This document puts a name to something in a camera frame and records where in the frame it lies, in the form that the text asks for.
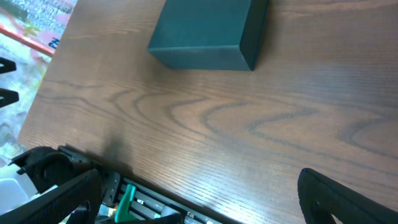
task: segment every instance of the green object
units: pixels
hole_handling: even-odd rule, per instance
[[[119,203],[119,207],[116,210],[116,215],[114,216],[114,221],[116,223],[138,220],[136,217],[129,213],[130,204],[134,199],[135,193],[136,186],[128,184],[126,187],[126,193],[124,193],[122,200]]]
[[[148,52],[169,68],[254,70],[268,0],[166,0]]]

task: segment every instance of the green box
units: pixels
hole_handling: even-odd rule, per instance
[[[174,69],[254,70],[268,0],[166,0],[148,52]]]

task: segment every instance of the white object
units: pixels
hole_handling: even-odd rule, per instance
[[[19,175],[19,169],[15,164],[0,169],[0,215],[25,204],[37,194],[29,176]]]

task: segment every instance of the wood grain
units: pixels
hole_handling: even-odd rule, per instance
[[[398,1],[273,1],[254,72],[146,52],[164,0],[79,0],[19,140],[70,143],[244,223],[304,223],[311,167],[398,210]]]

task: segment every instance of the wooden table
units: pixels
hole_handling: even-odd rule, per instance
[[[163,67],[146,52],[163,4],[79,0],[19,140],[244,223],[303,223],[304,167],[398,210],[398,1],[273,1],[254,72]]]

